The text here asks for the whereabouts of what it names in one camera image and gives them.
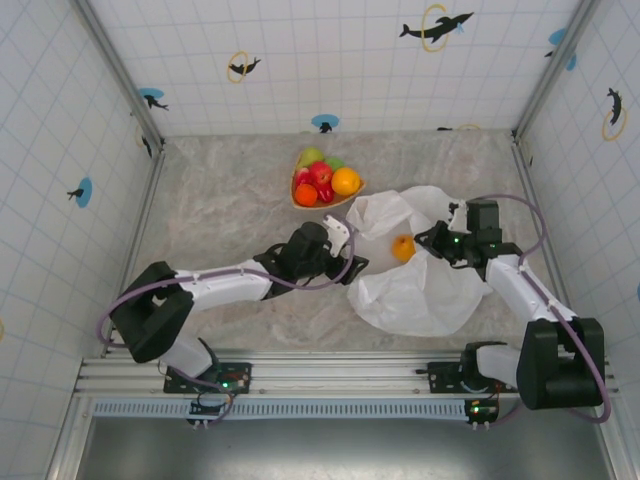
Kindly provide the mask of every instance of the tomato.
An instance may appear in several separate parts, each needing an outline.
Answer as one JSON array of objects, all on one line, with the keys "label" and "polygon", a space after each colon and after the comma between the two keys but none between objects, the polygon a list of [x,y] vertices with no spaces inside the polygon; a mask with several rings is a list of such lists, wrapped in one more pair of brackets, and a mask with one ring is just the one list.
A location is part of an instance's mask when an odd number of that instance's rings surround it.
[{"label": "tomato", "polygon": [[313,185],[309,185],[308,183],[303,183],[298,185],[296,188],[296,192],[293,195],[298,202],[303,207],[313,207],[318,200],[318,191]]}]

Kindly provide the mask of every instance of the white tiled wall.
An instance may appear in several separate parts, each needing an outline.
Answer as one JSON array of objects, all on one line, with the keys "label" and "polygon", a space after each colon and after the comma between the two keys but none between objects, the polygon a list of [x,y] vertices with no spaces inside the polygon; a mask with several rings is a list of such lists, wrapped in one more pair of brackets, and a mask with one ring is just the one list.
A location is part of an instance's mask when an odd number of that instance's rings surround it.
[{"label": "white tiled wall", "polygon": [[[622,97],[611,137],[602,135]],[[574,309],[604,326],[608,354],[640,437],[640,2],[605,1],[529,138],[531,172]]]},{"label": "white tiled wall", "polygon": [[0,2],[0,478],[43,476],[95,353],[151,167],[134,131],[67,0]]},{"label": "white tiled wall", "polygon": [[[138,86],[164,92],[169,111],[151,112],[166,136],[318,131],[318,114],[340,118],[334,131],[515,127],[578,0],[439,2],[473,16],[428,53],[399,35],[434,3],[92,0]],[[261,62],[234,84],[241,50]]]}]

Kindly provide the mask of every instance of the red apple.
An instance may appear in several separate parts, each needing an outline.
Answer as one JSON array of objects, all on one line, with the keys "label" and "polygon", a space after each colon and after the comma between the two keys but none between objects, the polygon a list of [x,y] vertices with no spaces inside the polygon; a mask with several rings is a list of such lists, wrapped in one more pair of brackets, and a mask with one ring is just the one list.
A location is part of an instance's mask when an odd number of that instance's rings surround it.
[{"label": "red apple", "polygon": [[309,167],[309,172],[313,176],[313,184],[315,186],[331,183],[333,170],[324,162],[315,162]]},{"label": "red apple", "polygon": [[295,176],[295,185],[298,188],[303,183],[307,183],[309,185],[313,184],[313,175],[308,168],[301,168],[296,172]]},{"label": "red apple", "polygon": [[333,201],[333,188],[331,188],[331,182],[322,183],[316,185],[318,191],[318,198],[324,203],[331,203]]}]

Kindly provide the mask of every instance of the gray floor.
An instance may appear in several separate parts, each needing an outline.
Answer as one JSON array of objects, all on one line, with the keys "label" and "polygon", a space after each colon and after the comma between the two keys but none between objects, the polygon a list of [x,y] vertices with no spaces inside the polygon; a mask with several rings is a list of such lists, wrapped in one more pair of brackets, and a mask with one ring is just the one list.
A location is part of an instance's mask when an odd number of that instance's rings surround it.
[{"label": "gray floor", "polygon": [[[456,198],[523,194],[508,132],[403,132],[218,136],[173,139],[167,146],[136,270],[166,260],[174,269],[232,265],[286,241],[320,214],[295,210],[289,199],[294,159],[316,145],[343,158],[368,182],[364,194],[435,185]],[[505,240],[526,248],[535,230],[526,208],[501,202]],[[346,213],[348,205],[337,211]],[[540,255],[532,266],[549,284]],[[517,343],[524,324],[501,298],[485,297],[455,334],[441,338],[390,335],[351,309],[346,289],[292,292],[268,302],[217,307],[192,315],[185,328],[214,348],[251,350],[424,350],[469,341]]]},{"label": "gray floor", "polygon": [[489,432],[428,420],[97,419],[86,480],[568,480],[613,478],[598,427],[525,411]]}]

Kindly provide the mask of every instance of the green apple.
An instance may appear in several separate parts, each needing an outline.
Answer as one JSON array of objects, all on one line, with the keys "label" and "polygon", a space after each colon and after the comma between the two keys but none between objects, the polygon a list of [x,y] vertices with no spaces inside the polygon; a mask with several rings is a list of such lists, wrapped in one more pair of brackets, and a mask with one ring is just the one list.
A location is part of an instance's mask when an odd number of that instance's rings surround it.
[{"label": "green apple", "polygon": [[344,162],[338,157],[329,157],[324,161],[324,163],[329,165],[331,167],[331,170],[333,170],[334,172],[337,169],[344,167]]},{"label": "green apple", "polygon": [[315,162],[324,160],[324,153],[318,150],[316,147],[307,147],[302,151],[296,170],[301,168],[310,167]]}]

